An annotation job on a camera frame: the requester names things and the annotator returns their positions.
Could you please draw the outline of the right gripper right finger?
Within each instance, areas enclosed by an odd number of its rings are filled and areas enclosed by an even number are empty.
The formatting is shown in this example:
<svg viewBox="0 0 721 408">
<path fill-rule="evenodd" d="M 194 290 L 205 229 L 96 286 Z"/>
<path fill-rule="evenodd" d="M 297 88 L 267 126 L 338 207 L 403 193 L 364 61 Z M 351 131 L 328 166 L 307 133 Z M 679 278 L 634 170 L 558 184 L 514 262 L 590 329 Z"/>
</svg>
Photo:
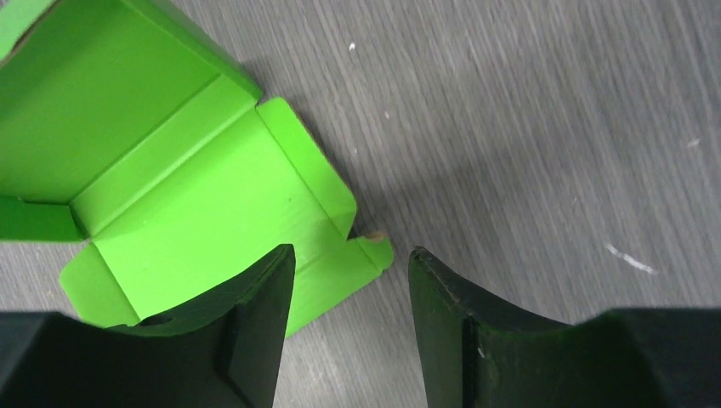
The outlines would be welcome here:
<svg viewBox="0 0 721 408">
<path fill-rule="evenodd" d="M 570 325 L 534 314 L 423 247 L 408 280 L 431 407 L 717 407 L 717 308 L 611 309 Z"/>
</svg>

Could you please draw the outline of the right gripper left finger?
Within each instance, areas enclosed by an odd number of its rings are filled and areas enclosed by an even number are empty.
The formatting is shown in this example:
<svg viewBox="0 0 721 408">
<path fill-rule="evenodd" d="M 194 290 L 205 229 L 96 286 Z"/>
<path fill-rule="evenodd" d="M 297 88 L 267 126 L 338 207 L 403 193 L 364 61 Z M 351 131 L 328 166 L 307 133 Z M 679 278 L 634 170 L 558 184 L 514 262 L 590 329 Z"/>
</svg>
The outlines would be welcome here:
<svg viewBox="0 0 721 408">
<path fill-rule="evenodd" d="M 4 407 L 270 407 L 294 281 L 282 244 L 135 326 L 1 315 Z"/>
</svg>

